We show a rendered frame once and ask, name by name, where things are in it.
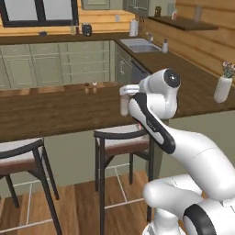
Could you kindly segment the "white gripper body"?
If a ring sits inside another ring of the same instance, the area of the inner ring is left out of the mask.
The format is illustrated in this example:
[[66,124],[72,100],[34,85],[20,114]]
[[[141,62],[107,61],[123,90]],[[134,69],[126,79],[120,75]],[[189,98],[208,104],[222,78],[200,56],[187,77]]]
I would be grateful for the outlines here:
[[122,95],[120,97],[120,114],[123,117],[126,117],[129,114],[129,96],[128,95]]

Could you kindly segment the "black stool with pale seat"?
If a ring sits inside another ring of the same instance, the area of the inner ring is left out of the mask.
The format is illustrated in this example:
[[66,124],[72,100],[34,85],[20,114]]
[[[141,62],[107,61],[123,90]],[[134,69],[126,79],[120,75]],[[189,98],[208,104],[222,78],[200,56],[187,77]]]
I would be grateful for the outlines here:
[[121,154],[129,155],[129,183],[133,183],[133,159],[148,163],[148,181],[153,179],[154,141],[138,124],[98,129],[95,137],[95,190],[99,192],[100,235],[105,235],[105,170]]
[[11,174],[20,172],[28,172],[40,180],[57,235],[62,235],[61,225],[52,201],[49,185],[52,186],[55,199],[59,200],[60,196],[50,167],[43,138],[0,143],[0,180],[2,178],[6,179],[16,208],[19,208],[19,203]]

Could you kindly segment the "dark dishwasher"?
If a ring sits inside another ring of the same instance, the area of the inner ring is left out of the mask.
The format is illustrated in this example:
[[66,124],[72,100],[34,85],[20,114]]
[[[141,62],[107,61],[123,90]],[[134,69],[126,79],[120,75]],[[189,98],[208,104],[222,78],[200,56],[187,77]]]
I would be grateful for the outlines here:
[[138,84],[142,79],[149,76],[151,73],[148,72],[139,62],[132,60],[132,70],[130,82],[132,84]]

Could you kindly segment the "green corner cupboard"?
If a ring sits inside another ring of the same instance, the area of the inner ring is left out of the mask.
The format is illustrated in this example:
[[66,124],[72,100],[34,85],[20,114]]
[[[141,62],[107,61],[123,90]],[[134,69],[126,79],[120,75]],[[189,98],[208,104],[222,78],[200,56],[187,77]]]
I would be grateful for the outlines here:
[[123,50],[118,44],[116,45],[116,82],[118,84],[129,84],[131,76],[131,56]]

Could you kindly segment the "steel sink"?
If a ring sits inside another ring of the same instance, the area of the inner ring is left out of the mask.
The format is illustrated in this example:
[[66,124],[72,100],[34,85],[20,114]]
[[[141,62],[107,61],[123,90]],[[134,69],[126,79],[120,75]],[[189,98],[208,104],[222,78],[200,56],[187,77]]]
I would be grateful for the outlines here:
[[146,39],[122,39],[120,42],[135,53],[157,52],[162,50]]

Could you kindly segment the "white paper towel roll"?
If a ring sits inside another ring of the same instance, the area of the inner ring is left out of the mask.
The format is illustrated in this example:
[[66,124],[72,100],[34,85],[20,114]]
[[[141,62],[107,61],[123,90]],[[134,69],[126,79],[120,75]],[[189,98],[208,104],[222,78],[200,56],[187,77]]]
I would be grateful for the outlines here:
[[138,21],[136,19],[132,19],[129,23],[129,35],[131,37],[138,35]]

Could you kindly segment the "green base cupboard run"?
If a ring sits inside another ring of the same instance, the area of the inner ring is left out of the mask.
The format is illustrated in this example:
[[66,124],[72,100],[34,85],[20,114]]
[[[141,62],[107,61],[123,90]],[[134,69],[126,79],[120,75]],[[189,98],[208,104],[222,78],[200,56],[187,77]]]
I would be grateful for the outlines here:
[[109,82],[115,43],[82,41],[0,46],[0,90]]

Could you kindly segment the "white vase with flowers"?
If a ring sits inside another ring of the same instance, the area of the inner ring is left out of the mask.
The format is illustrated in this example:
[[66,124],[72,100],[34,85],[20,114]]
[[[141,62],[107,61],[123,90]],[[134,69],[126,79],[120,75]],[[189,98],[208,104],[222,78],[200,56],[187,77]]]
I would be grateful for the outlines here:
[[218,84],[214,93],[214,100],[217,103],[223,103],[228,98],[232,78],[235,75],[235,64],[225,61],[222,63],[222,69],[223,74],[218,79]]

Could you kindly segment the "clear glass tumbler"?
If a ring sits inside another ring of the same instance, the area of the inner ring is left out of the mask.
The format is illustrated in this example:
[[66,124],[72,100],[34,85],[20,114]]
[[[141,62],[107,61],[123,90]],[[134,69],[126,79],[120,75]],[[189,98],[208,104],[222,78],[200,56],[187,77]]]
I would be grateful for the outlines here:
[[195,8],[195,22],[200,21],[201,13],[202,13],[202,7],[201,6],[196,6],[196,8]]

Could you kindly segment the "black framed window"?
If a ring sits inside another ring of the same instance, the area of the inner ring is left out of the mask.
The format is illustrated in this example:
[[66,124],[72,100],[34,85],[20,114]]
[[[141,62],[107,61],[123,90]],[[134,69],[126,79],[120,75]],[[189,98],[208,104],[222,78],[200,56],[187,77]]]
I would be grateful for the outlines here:
[[77,0],[0,0],[0,17],[5,28],[79,23]]

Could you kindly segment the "green glazed wall cupboard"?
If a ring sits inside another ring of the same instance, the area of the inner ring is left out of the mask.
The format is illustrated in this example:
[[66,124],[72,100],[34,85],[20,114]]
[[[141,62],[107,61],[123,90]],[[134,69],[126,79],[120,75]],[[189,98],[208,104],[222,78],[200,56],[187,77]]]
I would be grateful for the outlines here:
[[123,0],[123,9],[141,17],[149,13],[150,0]]

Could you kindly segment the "dark wooden wall shelf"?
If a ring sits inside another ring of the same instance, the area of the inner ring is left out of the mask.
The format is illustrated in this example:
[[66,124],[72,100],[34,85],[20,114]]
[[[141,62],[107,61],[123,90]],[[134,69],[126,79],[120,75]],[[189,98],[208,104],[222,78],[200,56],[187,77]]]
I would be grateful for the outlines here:
[[193,19],[185,17],[178,17],[176,20],[172,20],[171,17],[150,17],[150,19],[173,28],[181,29],[183,31],[218,29],[218,26],[208,24],[205,22],[195,22]]

